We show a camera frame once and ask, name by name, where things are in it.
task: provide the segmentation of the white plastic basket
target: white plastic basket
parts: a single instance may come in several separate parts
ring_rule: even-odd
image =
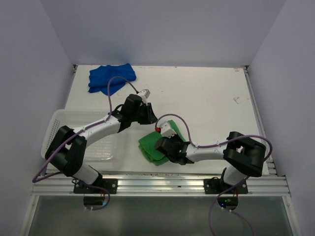
[[[83,126],[106,116],[108,112],[95,110],[57,110],[48,125],[44,141],[41,148],[41,156],[45,153],[54,139],[60,127],[67,125],[70,128]],[[107,136],[86,148],[84,154],[85,161],[104,161],[111,169],[111,162],[117,145],[117,135]]]

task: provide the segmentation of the white tabletop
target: white tabletop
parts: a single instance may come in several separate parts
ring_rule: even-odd
[[[74,77],[66,109],[109,110],[108,98],[102,92],[88,93],[90,70],[99,65],[79,65]],[[259,134],[244,71],[241,68],[133,66],[138,89],[149,89],[149,102],[156,117],[175,113],[189,125],[195,143],[211,143],[225,139],[230,131]],[[113,107],[124,103],[134,93],[128,84],[112,95]],[[184,125],[173,119],[188,139]],[[115,171],[146,173],[221,174],[229,164],[224,160],[209,160],[181,166],[167,162],[155,166],[138,148],[138,140],[154,131],[154,125],[134,123],[118,134],[119,144]],[[89,163],[94,168],[101,164]],[[263,174],[268,168],[264,164]]]

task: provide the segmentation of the blue cloth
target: blue cloth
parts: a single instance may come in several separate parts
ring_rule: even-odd
[[[125,65],[113,66],[100,66],[97,69],[90,70],[90,83],[89,92],[99,92],[101,91],[105,95],[107,94],[107,84],[111,78],[114,76],[121,76],[128,81],[134,81],[136,79],[136,74],[129,63]],[[110,95],[116,93],[126,84],[123,79],[114,79],[110,83]]]

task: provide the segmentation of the green cloth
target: green cloth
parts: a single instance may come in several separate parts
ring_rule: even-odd
[[[175,122],[173,120],[169,120],[168,122],[170,123],[172,129],[174,129],[179,135],[179,137],[185,141]],[[154,163],[156,166],[160,166],[168,161],[168,158],[164,156],[164,154],[155,150],[154,148],[155,144],[161,137],[161,134],[152,132],[139,140],[139,148],[142,154],[148,161]]]

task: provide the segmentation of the purple cable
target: purple cable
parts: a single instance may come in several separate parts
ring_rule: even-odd
[[[101,120],[97,123],[93,123],[93,124],[90,124],[88,126],[85,127],[85,129],[90,129],[94,126],[97,126],[99,124],[102,124],[104,123],[105,121],[104,120]],[[51,174],[48,174],[44,177],[41,177],[41,178],[38,178],[40,176],[40,174],[44,171],[44,169],[48,166],[48,164],[51,162],[51,160],[56,156],[56,154],[69,142],[71,142],[75,137],[77,137],[79,134],[82,134],[84,132],[83,129],[81,129],[80,131],[78,131],[77,133],[73,134],[70,138],[66,139],[62,144],[60,144],[60,146],[50,155],[50,157],[46,160],[46,162],[44,163],[44,165],[40,168],[40,170],[37,172],[37,174],[34,176],[34,178],[32,179],[32,182],[33,183],[37,183],[37,182],[40,182],[44,179],[47,179],[51,176],[55,176],[55,175],[58,175],[60,174],[60,172],[56,172],[56,173],[51,173]]]
[[[228,143],[234,142],[234,141],[236,141],[236,140],[240,140],[240,139],[245,139],[245,138],[258,138],[258,139],[262,139],[262,140],[266,141],[266,142],[268,143],[268,145],[269,145],[269,152],[268,152],[268,154],[266,155],[266,157],[264,158],[264,161],[266,161],[266,160],[270,157],[270,155],[271,155],[271,153],[272,153],[273,147],[272,147],[271,142],[270,142],[268,139],[266,139],[265,137],[262,137],[262,136],[259,136],[259,135],[254,135],[254,134],[253,134],[253,135],[243,135],[243,136],[240,136],[240,137],[237,137],[237,138],[234,138],[234,139],[230,139],[230,140],[227,140],[227,141],[224,141],[224,142],[220,143],[219,145],[213,144],[213,145],[197,146],[197,145],[194,144],[194,143],[192,142],[192,140],[191,140],[190,130],[189,130],[189,127],[188,127],[186,121],[185,121],[183,118],[181,118],[179,115],[177,115],[177,114],[165,114],[165,115],[162,115],[160,118],[157,119],[155,128],[157,128],[158,122],[159,122],[163,117],[167,117],[167,116],[174,116],[174,117],[177,117],[178,119],[180,119],[180,120],[184,123],[184,125],[185,125],[185,127],[186,127],[186,129],[187,129],[189,142],[190,142],[190,144],[191,144],[193,147],[195,147],[195,148],[215,148],[215,147],[217,147],[217,146],[222,146],[222,145],[225,145],[225,144],[228,144]],[[228,188],[228,189],[224,190],[223,192],[221,192],[221,193],[216,197],[216,199],[211,203],[210,209],[209,209],[209,213],[208,213],[208,220],[209,220],[209,227],[210,227],[210,230],[211,230],[213,236],[217,236],[217,234],[216,234],[216,232],[214,231],[213,226],[212,226],[212,224],[211,224],[211,212],[212,212],[213,207],[214,207],[215,203],[217,202],[218,198],[219,198],[220,196],[222,196],[223,194],[225,194],[225,193],[227,193],[227,192],[233,190],[234,188],[238,187],[239,185],[241,185],[241,184],[242,184],[245,180],[247,180],[248,178],[249,178],[249,176],[245,177],[243,180],[241,180],[240,182],[238,182],[236,185],[233,185],[233,186],[231,186],[230,188]],[[243,218],[243,219],[249,224],[249,226],[250,226],[250,228],[251,228],[251,230],[252,230],[252,235],[255,236],[256,234],[255,234],[255,232],[254,232],[254,230],[253,230],[253,227],[252,227],[252,225],[250,224],[250,222],[249,222],[244,216],[242,216],[241,214],[239,214],[239,213],[237,213],[237,212],[233,212],[233,213],[236,214],[236,215],[238,215],[238,216],[240,216],[241,218]]]
[[[112,108],[112,100],[110,98],[110,84],[112,83],[112,81],[114,79],[123,79],[125,80],[128,84],[131,85],[131,87],[136,91],[136,93],[138,93],[139,91],[132,85],[132,83],[130,81],[128,81],[126,78],[124,77],[121,77],[121,76],[114,76],[113,78],[111,78],[109,81],[108,81],[108,84],[107,84],[107,94],[108,94],[108,102],[109,102],[109,113],[108,113],[108,117],[106,118],[105,121],[108,121],[109,118],[112,116],[112,111],[113,111],[113,108]]]
[[[89,188],[94,188],[94,189],[99,189],[99,190],[102,190],[104,191],[107,195],[108,195],[108,200],[105,204],[103,204],[102,206],[100,207],[96,207],[96,208],[90,208],[90,210],[101,210],[103,208],[105,208],[108,204],[109,204],[109,201],[110,201],[110,194],[109,192],[105,189],[105,188],[102,188],[102,187],[97,187],[97,186],[93,186],[93,185],[89,185],[83,181],[80,180],[81,183],[83,183],[83,185],[85,185],[86,187],[89,187]]]
[[[192,141],[192,139],[191,139],[190,130],[189,130],[189,128],[188,128],[188,125],[187,125],[186,121],[185,121],[183,118],[181,118],[179,115],[177,115],[177,114],[169,113],[169,114],[162,115],[160,118],[157,119],[155,128],[157,128],[158,122],[159,122],[163,117],[167,117],[167,116],[177,117],[178,119],[180,119],[180,120],[184,123],[184,125],[185,125],[185,127],[186,127],[186,129],[187,129],[189,142],[190,142],[190,144],[191,144],[193,147],[195,147],[195,148],[215,148],[215,147],[217,147],[217,146],[222,146],[222,145],[225,145],[225,144],[228,144],[228,143],[231,143],[231,142],[240,140],[240,139],[245,139],[245,138],[258,138],[258,139],[262,139],[262,140],[264,140],[264,141],[266,141],[266,142],[268,143],[268,145],[269,145],[269,153],[270,153],[270,154],[271,154],[272,149],[273,149],[273,148],[272,148],[272,144],[271,144],[271,142],[270,142],[268,139],[266,139],[265,137],[259,136],[259,135],[254,135],[254,134],[243,135],[243,136],[240,136],[240,137],[237,137],[237,138],[234,138],[234,139],[226,140],[226,141],[220,143],[219,145],[217,145],[217,144],[212,144],[212,145],[205,145],[205,146],[197,146],[196,144],[193,143],[193,141]]]
[[[85,130],[87,129],[90,129],[96,125],[99,125],[99,124],[102,124],[106,121],[109,120],[109,118],[111,117],[112,115],[112,100],[110,98],[110,84],[111,82],[114,80],[114,79],[123,79],[125,80],[127,83],[129,83],[131,85],[131,87],[136,91],[136,93],[138,93],[138,90],[131,84],[130,81],[128,81],[127,79],[125,79],[124,77],[121,77],[121,76],[114,76],[113,78],[111,78],[109,81],[108,81],[108,84],[107,84],[107,93],[108,93],[108,102],[109,102],[109,114],[108,114],[108,117],[106,118],[106,120],[102,120],[102,121],[99,121],[97,123],[94,123],[94,124],[90,124],[88,126],[85,127]],[[44,163],[44,165],[40,168],[40,170],[37,172],[37,174],[35,175],[35,177],[32,179],[32,182],[33,183],[37,183],[37,182],[40,182],[44,179],[47,179],[51,176],[55,176],[55,175],[58,175],[58,174],[61,174],[61,172],[55,172],[55,173],[51,173],[51,174],[48,174],[44,177],[41,177],[41,178],[38,178],[40,176],[40,174],[44,171],[44,169],[48,166],[48,164],[51,162],[51,160],[55,157],[55,155],[69,142],[71,142],[76,136],[78,136],[79,134],[83,133],[84,130],[80,130],[78,131],[77,133],[75,133],[74,135],[72,135],[70,138],[68,138],[66,141],[64,141],[62,144],[60,144],[60,146],[50,155],[50,157],[46,160],[46,162]]]

